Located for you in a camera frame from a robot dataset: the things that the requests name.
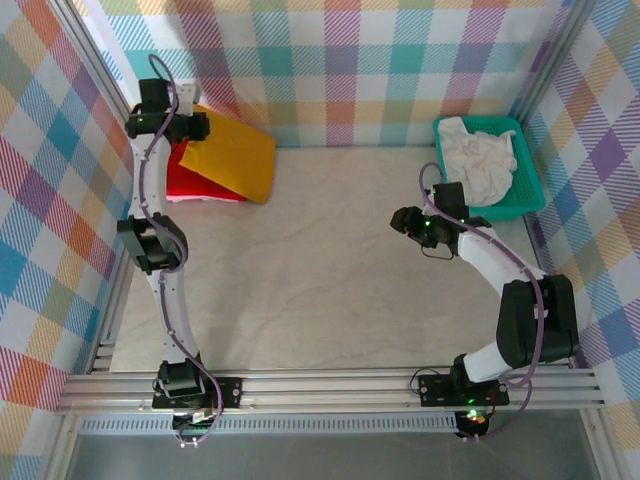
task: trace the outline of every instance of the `white towel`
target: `white towel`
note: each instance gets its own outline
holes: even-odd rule
[[[483,207],[502,200],[518,166],[511,144],[516,132],[470,134],[460,117],[451,117],[439,123],[438,133],[447,179],[462,183],[466,204]]]

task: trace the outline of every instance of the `red fabric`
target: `red fabric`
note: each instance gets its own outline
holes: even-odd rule
[[[174,143],[172,145],[169,165],[167,167],[167,195],[199,195],[210,198],[223,198],[226,200],[245,201],[241,195],[218,185],[211,180],[192,172],[188,168],[180,166],[180,160],[187,148],[187,142]]]

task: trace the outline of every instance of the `yellow cloth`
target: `yellow cloth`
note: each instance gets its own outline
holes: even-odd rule
[[[180,165],[256,203],[271,195],[276,141],[266,133],[196,105],[205,112],[211,133],[189,142]]]

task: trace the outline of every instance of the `teal basket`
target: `teal basket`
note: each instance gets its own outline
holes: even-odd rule
[[[433,123],[433,133],[438,149],[438,160],[442,167],[443,181],[447,181],[447,171],[442,159],[440,135],[438,125],[445,117],[437,118]],[[517,120],[509,117],[461,117],[469,133],[486,132],[491,135],[502,135],[514,130],[516,134],[511,138],[513,153],[518,162],[518,168],[513,173],[513,184],[505,195],[495,205],[490,207],[471,207],[472,216],[484,217],[489,221],[515,220],[525,213],[542,210],[545,205],[542,185],[538,179],[536,167],[533,164],[529,147]]]

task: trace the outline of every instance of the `purple cable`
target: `purple cable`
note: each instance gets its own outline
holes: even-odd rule
[[[529,268],[524,264],[524,262],[522,262],[511,250],[509,250],[509,248],[506,245],[504,245],[502,242],[495,239],[491,235],[486,234],[482,230],[479,230],[476,227],[473,227],[471,225],[464,224],[459,220],[447,215],[446,213],[442,212],[439,208],[437,208],[431,200],[429,200],[429,195],[427,194],[427,191],[424,188],[424,179],[423,179],[424,172],[429,166],[437,167],[440,170],[441,178],[443,176],[440,166],[435,162],[428,162],[425,165],[423,165],[422,168],[420,169],[420,177],[419,177],[420,192],[422,193],[422,198],[424,199],[425,205],[429,206],[433,211],[436,212],[436,214],[440,215],[445,220],[448,220],[449,222],[455,225],[458,225],[459,227],[469,230],[470,232],[478,235],[480,238],[483,238],[484,240],[487,240],[489,243],[492,243],[493,245],[495,245],[502,253],[505,254],[507,258],[509,258],[509,260],[511,260],[520,269],[520,271],[522,271],[522,273],[524,273],[527,276],[527,278],[529,278],[529,280],[531,281],[531,284],[533,285],[533,290],[536,296],[536,303],[538,306],[538,327],[536,332],[536,343],[533,349],[533,358],[531,360],[531,364],[529,365],[529,369],[527,370],[527,373],[525,373],[524,375],[521,375],[521,374],[506,375],[500,378],[500,380],[504,381],[511,388],[522,388],[526,386],[527,395],[524,401],[522,402],[522,405],[516,412],[516,414],[508,422],[504,423],[503,425],[498,427],[496,430],[493,430],[492,432],[484,435],[484,438],[491,438],[499,434],[500,432],[504,431],[509,425],[513,424],[513,422],[517,420],[517,418],[524,412],[525,408],[527,408],[527,405],[529,404],[529,401],[531,400],[531,394],[533,393],[533,384],[531,379],[533,377],[533,374],[535,373],[538,363],[540,362],[540,354],[542,353],[542,341],[544,338],[545,317],[544,317],[544,301],[542,297],[542,290],[540,290],[540,285],[538,285],[538,280],[535,278],[531,270],[529,270]],[[511,379],[515,379],[515,378],[521,378],[522,380],[520,380],[519,382],[510,381]]]
[[[164,275],[165,275],[165,273],[177,273],[180,270],[182,270],[184,268],[185,264],[187,263],[187,259],[188,259],[189,255],[188,255],[187,248],[182,243],[182,241],[176,235],[174,235],[172,232],[170,232],[167,228],[163,227],[162,225],[160,225],[158,222],[156,222],[153,219],[153,217],[151,216],[151,214],[149,213],[149,210],[148,210],[148,205],[146,203],[147,199],[144,196],[144,171],[145,171],[146,164],[149,161],[149,157],[150,157],[151,153],[153,152],[153,147],[155,147],[155,145],[158,143],[160,138],[162,138],[162,135],[164,135],[164,131],[169,126],[169,123],[171,122],[171,119],[175,115],[176,110],[178,108],[178,96],[177,96],[177,90],[176,90],[176,83],[175,83],[175,80],[173,78],[173,75],[171,75],[171,71],[169,70],[169,67],[167,67],[167,65],[162,61],[162,59],[160,57],[158,57],[157,55],[154,55],[154,54],[150,54],[149,55],[149,63],[151,64],[151,67],[153,68],[153,70],[156,73],[158,73],[158,71],[155,68],[155,65],[153,63],[154,61],[158,62],[158,64],[160,66],[162,66],[162,68],[166,72],[167,77],[169,78],[169,83],[171,84],[171,89],[173,90],[173,97],[172,97],[172,100],[171,100],[171,110],[169,111],[169,114],[167,115],[167,118],[165,119],[165,121],[160,126],[160,129],[156,132],[155,137],[153,138],[153,140],[151,140],[151,143],[149,144],[149,147],[144,152],[144,157],[142,158],[142,162],[140,163],[140,172],[138,174],[138,195],[140,197],[140,209],[142,210],[142,213],[144,214],[144,216],[147,219],[147,221],[157,231],[161,231],[162,233],[167,235],[178,246],[178,250],[180,250],[180,257],[181,257],[180,258],[180,264],[176,268],[174,268],[172,270],[170,270],[170,269],[162,270],[160,272],[160,275],[158,276],[158,283],[160,284],[160,305],[161,305],[161,309],[162,309],[162,319],[164,321],[165,328],[167,329],[167,334],[169,335],[169,337],[171,337],[171,340],[173,340],[173,342],[180,349],[180,351],[184,354],[184,356],[186,358],[188,358],[189,360],[191,360],[191,362],[193,362],[193,364],[196,367],[198,367],[198,369],[202,373],[204,373],[204,375],[209,380],[211,380],[211,382],[213,383],[213,386],[214,386],[214,388],[216,390],[216,397],[218,399],[218,402],[217,402],[217,406],[216,406],[215,418],[214,418],[213,422],[211,423],[211,425],[209,426],[209,428],[207,429],[207,431],[204,434],[202,434],[200,436],[200,438],[198,439],[199,442],[201,443],[204,440],[206,440],[206,438],[216,428],[216,426],[218,425],[218,422],[220,421],[220,417],[222,415],[222,410],[223,410],[223,407],[222,407],[222,391],[220,389],[220,384],[218,383],[216,378],[182,344],[182,342],[180,341],[180,339],[177,337],[177,335],[175,333],[175,329],[171,325],[171,321],[169,320],[169,313],[168,313],[168,310],[167,310],[167,301],[166,301],[166,297],[165,297],[166,279],[164,278]],[[187,442],[187,441],[184,440],[184,438],[182,437],[182,432],[183,431],[184,431],[184,429],[178,431],[178,436],[177,436],[178,440],[180,440],[183,444],[189,444],[189,445],[197,446],[198,445],[198,441],[196,441],[195,439],[193,440],[193,442]]]

